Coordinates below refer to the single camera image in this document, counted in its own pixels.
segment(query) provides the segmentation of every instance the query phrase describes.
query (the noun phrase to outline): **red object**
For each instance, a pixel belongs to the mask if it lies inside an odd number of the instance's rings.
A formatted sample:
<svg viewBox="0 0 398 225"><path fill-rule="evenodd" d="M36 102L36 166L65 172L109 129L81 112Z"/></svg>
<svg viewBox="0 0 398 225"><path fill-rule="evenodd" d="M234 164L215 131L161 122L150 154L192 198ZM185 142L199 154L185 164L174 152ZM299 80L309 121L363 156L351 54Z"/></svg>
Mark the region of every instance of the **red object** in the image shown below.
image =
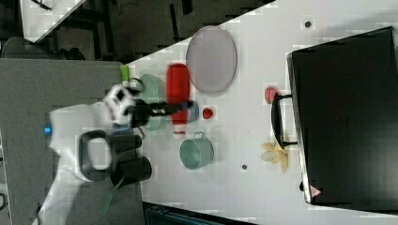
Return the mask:
<svg viewBox="0 0 398 225"><path fill-rule="evenodd" d="M275 98L275 94L278 93L278 90L274 87L268 87L264 93L264 96L266 98L266 102L268 104L271 104L273 99Z"/></svg>
<svg viewBox="0 0 398 225"><path fill-rule="evenodd" d="M167 69L167 103L186 102L190 99L190 72L184 64L172 64ZM188 110L171 115L174 133L178 138L185 136L188 123Z"/></svg>
<svg viewBox="0 0 398 225"><path fill-rule="evenodd" d="M213 116L213 111L209 108L205 108L203 110L203 118L209 119L209 118L211 118L211 116Z"/></svg>
<svg viewBox="0 0 398 225"><path fill-rule="evenodd" d="M311 196L312 197L316 197L316 196L322 194L322 191L318 190L315 187L310 186L310 190L311 190Z"/></svg>

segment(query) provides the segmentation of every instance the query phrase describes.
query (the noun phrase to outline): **green cup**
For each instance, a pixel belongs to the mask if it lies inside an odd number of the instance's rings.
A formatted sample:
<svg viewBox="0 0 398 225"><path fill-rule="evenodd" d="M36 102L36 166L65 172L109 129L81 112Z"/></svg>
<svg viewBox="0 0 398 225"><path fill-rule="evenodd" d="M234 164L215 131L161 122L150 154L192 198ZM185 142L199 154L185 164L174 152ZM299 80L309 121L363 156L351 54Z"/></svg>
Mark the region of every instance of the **green cup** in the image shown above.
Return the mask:
<svg viewBox="0 0 398 225"><path fill-rule="evenodd" d="M138 98L141 98L148 104L166 100L165 84L162 79L150 74L144 74L140 77L140 80L145 86L145 91ZM144 125L144 128L147 131L156 131L164 128L165 124L166 121L163 116L151 116L148 123Z"/></svg>
<svg viewBox="0 0 398 225"><path fill-rule="evenodd" d="M213 146L204 132L195 132L193 139L185 140L179 147L179 157L187 169L196 170L213 160Z"/></svg>

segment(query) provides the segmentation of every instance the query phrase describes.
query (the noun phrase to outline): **white table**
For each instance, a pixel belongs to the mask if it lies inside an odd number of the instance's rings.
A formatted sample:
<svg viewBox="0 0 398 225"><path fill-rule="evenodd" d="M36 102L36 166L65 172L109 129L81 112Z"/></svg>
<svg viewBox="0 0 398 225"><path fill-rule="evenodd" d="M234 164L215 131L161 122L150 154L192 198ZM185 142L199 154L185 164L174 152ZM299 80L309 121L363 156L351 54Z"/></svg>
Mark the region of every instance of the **white table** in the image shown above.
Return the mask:
<svg viewBox="0 0 398 225"><path fill-rule="evenodd" d="M309 29L303 25L307 21L313 24ZM237 46L236 79L220 97L193 89L192 98L201 110L211 106L216 114L212 121L190 125L191 134L204 130L212 141L214 162L194 172L185 169L178 153L181 142L173 139L170 123L148 134L142 154L151 161L153 174L141 183L143 201L255 224L397 224L398 217L305 203L299 191L299 152L294 147L285 173L260 158L261 144L273 139L264 90L275 85L289 92L286 56L389 25L398 25L397 1L278 0L220 25ZM164 79L169 64L185 62L189 42L130 63L130 74L150 73ZM283 104L286 133L294 141L292 103L287 99Z"/></svg>
<svg viewBox="0 0 398 225"><path fill-rule="evenodd" d="M41 40L84 2L85 0L43 0L43 4L52 8L46 10L31 0L20 0L23 36L32 42Z"/></svg>

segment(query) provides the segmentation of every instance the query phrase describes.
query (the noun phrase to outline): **banana peel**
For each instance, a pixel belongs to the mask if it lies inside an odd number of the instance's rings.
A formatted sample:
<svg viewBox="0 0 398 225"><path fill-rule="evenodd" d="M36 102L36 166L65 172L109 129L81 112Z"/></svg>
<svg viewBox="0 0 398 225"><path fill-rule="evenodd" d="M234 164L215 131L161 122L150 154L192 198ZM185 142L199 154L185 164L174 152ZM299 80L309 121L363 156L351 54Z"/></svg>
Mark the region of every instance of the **banana peel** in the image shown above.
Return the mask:
<svg viewBox="0 0 398 225"><path fill-rule="evenodd" d="M281 148L278 142L275 144L272 144L271 142L265 142L261 145L261 147L266 150L266 152L261 155L261 159L271 162L272 164L281 163L282 172L287 170L289 164L288 154L286 150Z"/></svg>

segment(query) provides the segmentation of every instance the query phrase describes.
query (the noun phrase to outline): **red bottle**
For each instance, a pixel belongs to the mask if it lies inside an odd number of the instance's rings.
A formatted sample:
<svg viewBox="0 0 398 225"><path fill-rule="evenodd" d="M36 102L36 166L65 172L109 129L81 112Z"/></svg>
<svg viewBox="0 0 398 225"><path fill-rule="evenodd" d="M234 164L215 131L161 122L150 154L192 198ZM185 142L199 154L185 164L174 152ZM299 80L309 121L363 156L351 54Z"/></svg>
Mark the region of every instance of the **red bottle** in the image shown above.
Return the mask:
<svg viewBox="0 0 398 225"><path fill-rule="evenodd" d="M167 103L186 102L190 99L190 72L184 64L172 64L167 69ZM177 139L185 137L188 123L188 110L171 115L174 134Z"/></svg>

